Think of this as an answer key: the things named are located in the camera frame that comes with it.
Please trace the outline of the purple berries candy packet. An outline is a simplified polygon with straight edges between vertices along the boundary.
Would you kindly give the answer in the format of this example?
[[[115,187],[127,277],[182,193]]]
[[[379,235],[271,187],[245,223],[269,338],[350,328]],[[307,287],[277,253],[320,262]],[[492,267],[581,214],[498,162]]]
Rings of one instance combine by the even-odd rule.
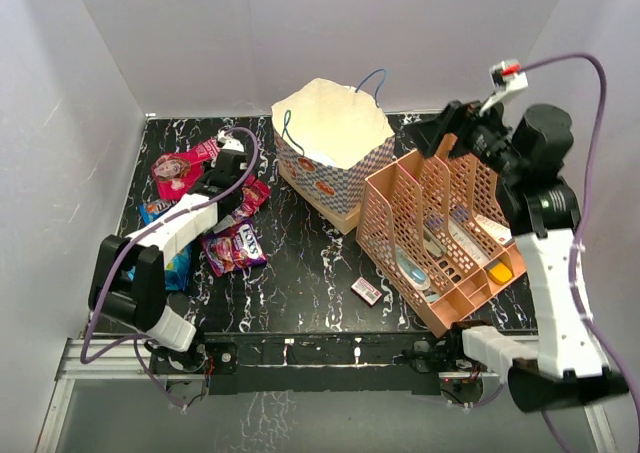
[[[251,220],[203,235],[201,246],[216,277],[267,263]]]

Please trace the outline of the blue candy bar wrapper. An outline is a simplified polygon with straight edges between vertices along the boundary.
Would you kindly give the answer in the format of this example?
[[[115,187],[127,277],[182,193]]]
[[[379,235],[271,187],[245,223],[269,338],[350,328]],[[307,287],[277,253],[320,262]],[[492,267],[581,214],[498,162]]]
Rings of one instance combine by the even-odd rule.
[[[140,205],[139,212],[143,225],[150,225],[167,213],[175,204],[176,201],[158,199]]]

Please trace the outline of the checkered paper bag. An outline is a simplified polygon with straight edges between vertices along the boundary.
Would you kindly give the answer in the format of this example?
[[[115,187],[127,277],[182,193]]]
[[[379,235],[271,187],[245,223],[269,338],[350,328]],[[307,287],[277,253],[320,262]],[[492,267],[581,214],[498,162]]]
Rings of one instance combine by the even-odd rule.
[[[358,224],[365,179],[394,155],[378,100],[386,78],[384,68],[356,86],[315,78],[271,106],[279,173],[342,234]]]

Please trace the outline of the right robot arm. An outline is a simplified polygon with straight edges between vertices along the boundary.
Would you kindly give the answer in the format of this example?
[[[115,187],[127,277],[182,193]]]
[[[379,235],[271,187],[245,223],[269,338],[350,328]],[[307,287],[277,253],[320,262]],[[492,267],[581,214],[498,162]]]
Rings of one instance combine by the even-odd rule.
[[[470,154],[496,173],[496,201],[524,259],[536,312],[537,350],[487,325],[461,327],[446,344],[447,361],[460,370],[479,361],[498,372],[525,413],[626,395],[632,388],[589,329],[588,301],[579,291],[581,211],[560,175],[574,142],[572,118],[559,107],[534,104],[510,129],[503,111],[502,104],[481,112],[477,103],[453,101],[435,118],[405,128],[424,158],[452,134],[449,158]]]

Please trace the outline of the red snack packet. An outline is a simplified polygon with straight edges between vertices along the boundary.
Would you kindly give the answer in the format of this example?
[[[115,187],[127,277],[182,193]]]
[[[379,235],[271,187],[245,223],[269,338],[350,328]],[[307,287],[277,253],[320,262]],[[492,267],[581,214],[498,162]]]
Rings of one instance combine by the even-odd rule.
[[[231,213],[235,223],[253,216],[269,198],[271,190],[268,185],[251,175],[242,186],[242,193],[241,204]]]

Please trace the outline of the pink snack bag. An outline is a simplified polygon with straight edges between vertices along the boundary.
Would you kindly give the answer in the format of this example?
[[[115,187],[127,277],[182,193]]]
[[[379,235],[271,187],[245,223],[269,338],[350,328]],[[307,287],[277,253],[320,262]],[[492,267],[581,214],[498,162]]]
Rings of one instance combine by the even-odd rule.
[[[152,165],[159,198],[178,201],[204,173],[206,163],[216,159],[220,147],[211,138],[186,152],[162,154]]]

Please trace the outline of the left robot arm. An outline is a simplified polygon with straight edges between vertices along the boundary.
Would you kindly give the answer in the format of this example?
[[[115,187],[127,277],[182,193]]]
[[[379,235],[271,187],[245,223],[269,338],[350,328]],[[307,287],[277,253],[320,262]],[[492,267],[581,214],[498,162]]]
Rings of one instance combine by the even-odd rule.
[[[105,316],[172,350],[172,360],[186,372],[204,365],[207,349],[194,339],[196,327],[168,305],[165,270],[219,222],[226,199],[239,200],[257,156],[223,148],[213,168],[167,213],[126,237],[111,235],[102,241],[88,300],[91,329]]]

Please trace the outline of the blue chips bag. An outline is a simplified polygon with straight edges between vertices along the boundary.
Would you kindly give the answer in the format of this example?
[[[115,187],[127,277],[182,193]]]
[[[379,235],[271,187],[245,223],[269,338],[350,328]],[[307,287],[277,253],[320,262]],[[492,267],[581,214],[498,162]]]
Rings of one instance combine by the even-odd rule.
[[[186,290],[191,266],[190,245],[169,260],[157,246],[136,245],[133,252],[137,254],[135,263],[125,278],[134,284],[135,290],[155,295]]]

